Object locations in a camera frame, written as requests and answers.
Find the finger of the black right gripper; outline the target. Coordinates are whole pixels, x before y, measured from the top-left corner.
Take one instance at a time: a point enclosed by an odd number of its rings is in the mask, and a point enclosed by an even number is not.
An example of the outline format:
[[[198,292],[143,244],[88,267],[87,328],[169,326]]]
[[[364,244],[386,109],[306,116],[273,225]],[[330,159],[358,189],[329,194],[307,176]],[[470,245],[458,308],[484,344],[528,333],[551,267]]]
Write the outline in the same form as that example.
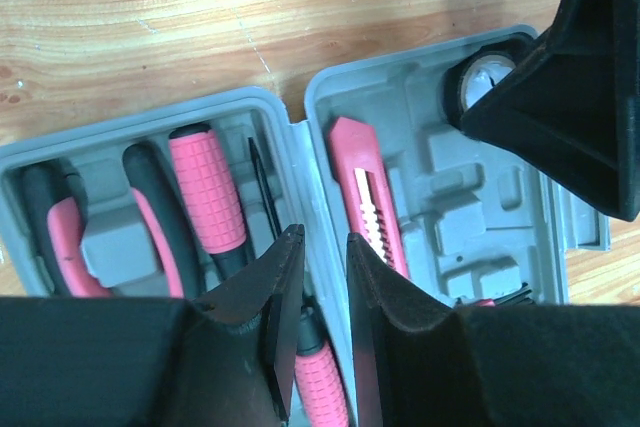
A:
[[[529,53],[460,121],[596,210],[639,214],[639,0],[561,0]]]

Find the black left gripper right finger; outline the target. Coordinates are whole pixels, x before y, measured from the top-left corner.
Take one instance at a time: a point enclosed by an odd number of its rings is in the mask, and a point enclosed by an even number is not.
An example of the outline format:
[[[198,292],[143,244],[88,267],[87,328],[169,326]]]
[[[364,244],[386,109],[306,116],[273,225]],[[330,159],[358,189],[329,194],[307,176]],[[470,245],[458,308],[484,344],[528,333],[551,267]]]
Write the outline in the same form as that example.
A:
[[[451,308],[347,241],[362,426],[635,426],[634,306]]]

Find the pink handled pliers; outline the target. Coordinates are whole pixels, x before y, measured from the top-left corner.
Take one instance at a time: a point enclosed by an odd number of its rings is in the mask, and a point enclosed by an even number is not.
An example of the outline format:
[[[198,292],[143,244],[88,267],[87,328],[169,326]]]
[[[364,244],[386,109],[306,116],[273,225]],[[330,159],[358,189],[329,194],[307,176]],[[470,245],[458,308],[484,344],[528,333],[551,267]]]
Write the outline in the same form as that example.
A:
[[[22,167],[17,186],[45,292],[194,298],[204,288],[166,161],[140,142],[119,158]]]

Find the pink hex key set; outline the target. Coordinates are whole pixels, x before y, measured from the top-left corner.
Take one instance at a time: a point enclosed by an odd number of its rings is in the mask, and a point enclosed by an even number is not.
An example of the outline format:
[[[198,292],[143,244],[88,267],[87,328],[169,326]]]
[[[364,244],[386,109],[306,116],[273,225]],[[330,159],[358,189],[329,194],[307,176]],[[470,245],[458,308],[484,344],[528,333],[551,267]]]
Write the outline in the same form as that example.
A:
[[[454,307],[460,308],[465,306],[500,306],[500,305],[534,305],[533,290],[528,283],[523,283],[521,287],[511,293],[496,298],[485,298],[475,301],[464,302],[458,299]]]

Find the black electrical tape roll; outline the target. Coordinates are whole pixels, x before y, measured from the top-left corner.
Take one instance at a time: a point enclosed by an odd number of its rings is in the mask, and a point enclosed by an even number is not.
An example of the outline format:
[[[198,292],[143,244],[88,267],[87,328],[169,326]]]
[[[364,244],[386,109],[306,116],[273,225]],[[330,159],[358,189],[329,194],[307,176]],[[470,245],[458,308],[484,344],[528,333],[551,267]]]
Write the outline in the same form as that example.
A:
[[[443,78],[442,108],[447,122],[461,129],[462,116],[515,69],[504,50],[480,49],[449,68]]]

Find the grey plastic tool case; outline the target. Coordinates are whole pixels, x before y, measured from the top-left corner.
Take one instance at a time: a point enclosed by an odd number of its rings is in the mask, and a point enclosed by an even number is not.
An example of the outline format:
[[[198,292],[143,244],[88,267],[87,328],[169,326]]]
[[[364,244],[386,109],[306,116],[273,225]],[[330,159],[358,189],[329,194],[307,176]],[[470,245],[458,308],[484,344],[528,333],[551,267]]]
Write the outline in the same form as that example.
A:
[[[247,252],[263,254],[274,230],[291,223],[307,234],[305,293],[325,328],[323,356],[334,360],[343,393],[332,425],[354,420],[345,255],[351,230],[329,150],[329,132],[348,117],[374,127],[409,279],[453,305],[496,298],[528,283],[535,301],[568,300],[565,253],[605,250],[608,218],[534,167],[450,126],[442,108],[446,71],[480,49],[514,58],[535,33],[515,26],[319,72],[305,96],[306,117],[293,123],[280,98],[244,87],[4,146],[1,236],[26,291],[46,294],[17,186],[20,168],[51,159],[82,166],[119,158],[149,142],[166,161],[198,252],[204,288],[221,277],[195,232],[175,176],[169,134],[204,123],[224,150],[247,231]]]

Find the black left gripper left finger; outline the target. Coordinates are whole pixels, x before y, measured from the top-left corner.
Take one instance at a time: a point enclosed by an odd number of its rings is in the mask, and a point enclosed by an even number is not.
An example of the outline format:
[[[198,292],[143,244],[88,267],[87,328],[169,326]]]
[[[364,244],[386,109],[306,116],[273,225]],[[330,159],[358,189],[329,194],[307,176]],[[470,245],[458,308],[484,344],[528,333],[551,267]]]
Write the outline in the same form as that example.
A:
[[[279,426],[290,416],[305,232],[195,300],[5,297],[5,426]]]

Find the pink utility knife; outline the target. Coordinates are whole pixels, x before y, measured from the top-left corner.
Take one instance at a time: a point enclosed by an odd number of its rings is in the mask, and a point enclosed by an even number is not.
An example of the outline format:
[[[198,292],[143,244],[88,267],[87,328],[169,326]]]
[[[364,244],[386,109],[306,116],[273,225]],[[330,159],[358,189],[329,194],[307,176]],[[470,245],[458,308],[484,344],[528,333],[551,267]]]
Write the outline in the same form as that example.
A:
[[[338,118],[329,132],[329,150],[350,229],[361,234],[390,268],[409,278],[374,127],[348,117]]]

